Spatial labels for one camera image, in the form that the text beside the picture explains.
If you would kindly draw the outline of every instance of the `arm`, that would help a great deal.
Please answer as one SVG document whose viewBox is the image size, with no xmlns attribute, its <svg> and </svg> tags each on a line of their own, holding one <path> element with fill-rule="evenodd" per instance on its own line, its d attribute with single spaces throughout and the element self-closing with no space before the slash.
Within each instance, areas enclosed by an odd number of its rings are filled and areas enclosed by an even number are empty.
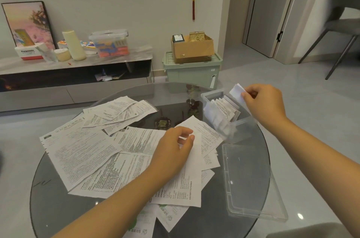
<svg viewBox="0 0 360 238">
<path fill-rule="evenodd" d="M 169 129 L 159 141 L 149 167 L 114 195 L 65 227 L 53 238 L 123 237 L 146 203 L 185 165 L 194 142 L 193 131 Z"/>
<path fill-rule="evenodd" d="M 252 115 L 291 159 L 354 237 L 360 237 L 360 165 L 291 122 L 281 91 L 255 84 L 242 96 Z"/>
</svg>

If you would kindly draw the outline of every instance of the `gray cushion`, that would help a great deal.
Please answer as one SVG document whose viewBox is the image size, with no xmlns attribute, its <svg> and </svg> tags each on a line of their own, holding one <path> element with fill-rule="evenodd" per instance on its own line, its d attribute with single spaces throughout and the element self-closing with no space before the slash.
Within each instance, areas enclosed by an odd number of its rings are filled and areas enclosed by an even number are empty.
<svg viewBox="0 0 360 238">
<path fill-rule="evenodd" d="M 360 35 L 360 18 L 329 21 L 325 23 L 325 27 L 330 31 Z"/>
</svg>

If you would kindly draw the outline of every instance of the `storage bin lid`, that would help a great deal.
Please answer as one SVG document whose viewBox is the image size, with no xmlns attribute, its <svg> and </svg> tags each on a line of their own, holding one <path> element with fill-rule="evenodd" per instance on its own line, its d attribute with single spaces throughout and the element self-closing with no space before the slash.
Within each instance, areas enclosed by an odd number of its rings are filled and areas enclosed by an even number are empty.
<svg viewBox="0 0 360 238">
<path fill-rule="evenodd" d="M 288 214 L 272 175 L 270 162 L 263 163 L 260 156 L 256 146 L 223 144 L 227 211 L 230 216 L 285 222 Z M 267 187 L 268 191 L 259 189 Z"/>
<path fill-rule="evenodd" d="M 221 66 L 221 64 L 223 63 L 223 59 L 217 53 L 215 53 L 214 55 L 211 56 L 210 61 L 176 64 L 175 59 L 173 57 L 173 53 L 166 52 L 163 59 L 163 63 L 164 63 L 164 69 L 199 68 L 199 67 L 207 67 L 207 66 Z"/>
<path fill-rule="evenodd" d="M 124 39 L 129 36 L 127 29 L 118 29 L 118 30 L 108 30 L 108 31 L 95 31 L 90 36 L 90 40 L 96 39 L 113 39 L 120 38 Z"/>
</svg>

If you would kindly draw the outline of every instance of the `person's left hand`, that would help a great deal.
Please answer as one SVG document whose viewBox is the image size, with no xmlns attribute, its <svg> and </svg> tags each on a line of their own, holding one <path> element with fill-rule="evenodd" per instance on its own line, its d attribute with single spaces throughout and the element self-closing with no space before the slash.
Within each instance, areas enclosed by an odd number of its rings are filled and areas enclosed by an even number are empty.
<svg viewBox="0 0 360 238">
<path fill-rule="evenodd" d="M 160 139 L 147 169 L 153 171 L 162 182 L 167 183 L 185 165 L 195 139 L 194 135 L 189 136 L 192 132 L 186 127 L 170 128 Z"/>
</svg>

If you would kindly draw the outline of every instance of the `green storage bin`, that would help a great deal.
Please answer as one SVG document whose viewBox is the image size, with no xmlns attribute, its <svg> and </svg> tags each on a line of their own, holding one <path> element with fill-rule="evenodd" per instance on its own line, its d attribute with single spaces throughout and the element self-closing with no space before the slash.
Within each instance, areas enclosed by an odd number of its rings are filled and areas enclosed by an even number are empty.
<svg viewBox="0 0 360 238">
<path fill-rule="evenodd" d="M 216 89 L 223 60 L 215 54 L 211 56 L 211 61 L 175 64 L 173 53 L 166 52 L 163 63 L 169 82 L 190 83 Z"/>
</svg>

